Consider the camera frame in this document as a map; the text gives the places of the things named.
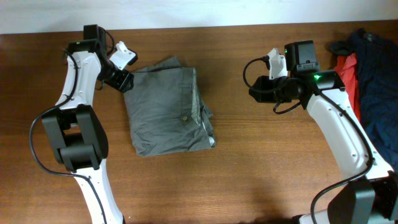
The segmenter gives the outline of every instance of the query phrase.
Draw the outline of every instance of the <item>dark blue garment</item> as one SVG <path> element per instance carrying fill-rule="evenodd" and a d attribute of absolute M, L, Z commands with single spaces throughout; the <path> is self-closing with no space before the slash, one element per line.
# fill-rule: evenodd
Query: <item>dark blue garment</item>
<path fill-rule="evenodd" d="M 347 46 L 358 61 L 361 124 L 380 155 L 398 170 L 398 47 L 360 29 Z"/>

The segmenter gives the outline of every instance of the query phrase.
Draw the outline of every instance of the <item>table surface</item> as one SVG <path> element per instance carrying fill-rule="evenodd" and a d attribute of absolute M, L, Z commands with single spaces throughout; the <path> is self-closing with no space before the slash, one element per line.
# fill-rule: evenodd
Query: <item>table surface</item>
<path fill-rule="evenodd" d="M 123 95 L 108 86 L 96 91 L 93 107 L 109 141 L 108 177 L 127 223 L 237 223 L 308 213 L 315 194 L 341 179 L 333 154 L 303 109 L 276 115 L 274 105 L 256 103 L 242 70 L 300 40 L 314 40 L 322 70 L 333 68 L 327 47 L 360 27 L 398 42 L 398 21 L 112 30 L 138 53 L 130 70 L 172 55 L 197 69 L 217 140 L 212 150 L 139 157 Z M 75 180 L 41 171 L 27 134 L 33 118 L 60 96 L 67 72 L 62 49 L 80 39 L 81 32 L 0 35 L 0 223 L 91 222 Z M 255 63 L 248 80 L 267 73 Z M 46 166 L 65 171 L 41 124 L 34 142 Z"/>

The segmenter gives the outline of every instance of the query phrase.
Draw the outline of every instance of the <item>red garment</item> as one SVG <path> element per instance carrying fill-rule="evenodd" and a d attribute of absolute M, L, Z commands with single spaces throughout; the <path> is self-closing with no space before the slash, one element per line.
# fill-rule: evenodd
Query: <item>red garment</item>
<path fill-rule="evenodd" d="M 337 66 L 335 71 L 340 76 L 344 85 L 346 86 L 346 91 L 348 93 L 349 103 L 354 110 L 355 116 L 358 121 L 361 120 L 361 112 L 359 110 L 359 88 L 356 70 L 356 55 L 355 53 L 350 56 L 338 56 Z"/>

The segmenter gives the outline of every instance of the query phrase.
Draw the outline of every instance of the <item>white background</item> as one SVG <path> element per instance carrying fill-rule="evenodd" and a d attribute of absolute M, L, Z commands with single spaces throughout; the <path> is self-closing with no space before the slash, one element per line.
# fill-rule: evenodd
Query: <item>white background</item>
<path fill-rule="evenodd" d="M 0 33 L 398 19 L 398 0 L 0 0 Z"/>

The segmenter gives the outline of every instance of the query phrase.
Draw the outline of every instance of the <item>gray pants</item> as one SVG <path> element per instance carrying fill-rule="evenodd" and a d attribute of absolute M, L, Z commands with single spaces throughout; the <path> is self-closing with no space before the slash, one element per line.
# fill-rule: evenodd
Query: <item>gray pants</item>
<path fill-rule="evenodd" d="M 213 114 L 199 94 L 196 70 L 182 68 L 177 57 L 135 71 L 124 101 L 138 155 L 215 147 Z"/>

